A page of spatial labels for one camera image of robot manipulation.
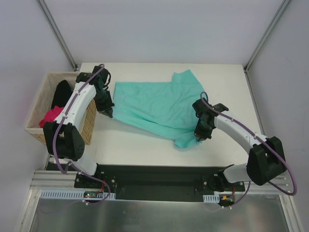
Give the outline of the teal t shirt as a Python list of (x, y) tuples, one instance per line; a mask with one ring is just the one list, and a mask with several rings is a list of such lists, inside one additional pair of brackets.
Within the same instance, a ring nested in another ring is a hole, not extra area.
[(113, 118), (190, 148), (198, 144), (192, 105), (203, 90), (191, 70), (174, 73), (170, 82), (116, 82)]

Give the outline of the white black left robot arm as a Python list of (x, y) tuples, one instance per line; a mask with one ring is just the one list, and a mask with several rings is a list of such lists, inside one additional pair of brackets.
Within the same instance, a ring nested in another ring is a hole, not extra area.
[(58, 169), (66, 174), (69, 167), (84, 175), (91, 188), (101, 185), (98, 164), (84, 153), (85, 142), (79, 133), (83, 115), (91, 101), (100, 114), (112, 117), (114, 103), (108, 88), (111, 73), (104, 64), (93, 71), (77, 75), (73, 93), (61, 113), (46, 122), (43, 133), (48, 153), (53, 155)]

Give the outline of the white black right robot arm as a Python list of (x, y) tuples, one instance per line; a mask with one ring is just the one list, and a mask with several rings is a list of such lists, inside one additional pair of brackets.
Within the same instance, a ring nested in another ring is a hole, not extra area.
[(221, 103), (207, 105), (199, 99), (192, 107), (198, 118), (194, 135), (199, 142), (210, 139), (212, 131), (219, 129), (248, 154), (248, 161), (245, 164), (231, 164), (210, 177), (207, 183), (212, 190), (223, 192), (232, 188), (235, 183), (248, 181), (262, 186), (287, 170), (279, 138), (275, 136), (268, 138), (252, 131)]

